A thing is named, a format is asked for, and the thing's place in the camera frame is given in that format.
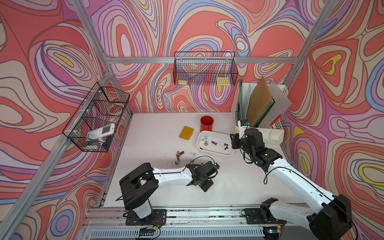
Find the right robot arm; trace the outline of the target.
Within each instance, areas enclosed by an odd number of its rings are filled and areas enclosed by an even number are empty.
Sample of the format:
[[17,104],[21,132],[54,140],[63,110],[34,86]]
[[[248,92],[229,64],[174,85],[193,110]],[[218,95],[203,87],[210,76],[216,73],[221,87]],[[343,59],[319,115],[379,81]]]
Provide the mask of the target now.
[[231,134],[230,139],[233,149],[239,149],[250,164],[264,171],[264,184],[267,184],[269,176],[274,176],[307,204],[304,208],[269,198],[260,205],[259,218],[262,221],[293,223],[311,231],[319,240],[339,240],[356,227],[351,201],[344,195],[336,196],[318,186],[278,152],[267,148],[259,130],[245,128],[239,134]]

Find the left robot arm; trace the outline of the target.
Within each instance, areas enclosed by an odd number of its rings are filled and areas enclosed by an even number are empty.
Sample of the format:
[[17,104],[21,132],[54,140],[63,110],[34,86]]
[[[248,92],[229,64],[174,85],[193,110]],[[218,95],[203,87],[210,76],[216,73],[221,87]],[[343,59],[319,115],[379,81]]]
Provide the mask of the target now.
[[120,179],[121,196],[116,201],[122,201],[126,211],[143,221],[154,216],[149,198],[158,188],[198,186],[207,192],[219,169],[214,160],[204,164],[192,160],[179,169],[153,168],[150,163],[144,163]]

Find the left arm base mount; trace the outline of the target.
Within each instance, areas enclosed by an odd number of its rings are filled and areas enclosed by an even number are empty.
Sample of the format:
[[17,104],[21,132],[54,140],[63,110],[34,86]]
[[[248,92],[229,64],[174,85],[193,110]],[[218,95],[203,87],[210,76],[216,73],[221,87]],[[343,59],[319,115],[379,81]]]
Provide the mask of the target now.
[[167,210],[166,209],[154,209],[152,213],[147,217],[140,219],[134,211],[128,211],[123,214],[126,218],[127,226],[149,226],[154,225],[162,227],[166,223]]

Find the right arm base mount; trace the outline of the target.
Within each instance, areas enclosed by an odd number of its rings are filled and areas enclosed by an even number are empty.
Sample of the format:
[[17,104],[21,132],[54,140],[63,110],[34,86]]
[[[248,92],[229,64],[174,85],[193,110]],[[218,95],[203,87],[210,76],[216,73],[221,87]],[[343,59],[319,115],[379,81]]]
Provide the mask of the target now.
[[284,226],[287,221],[278,220],[263,208],[248,208],[242,210],[242,215],[246,218],[248,225],[277,224]]

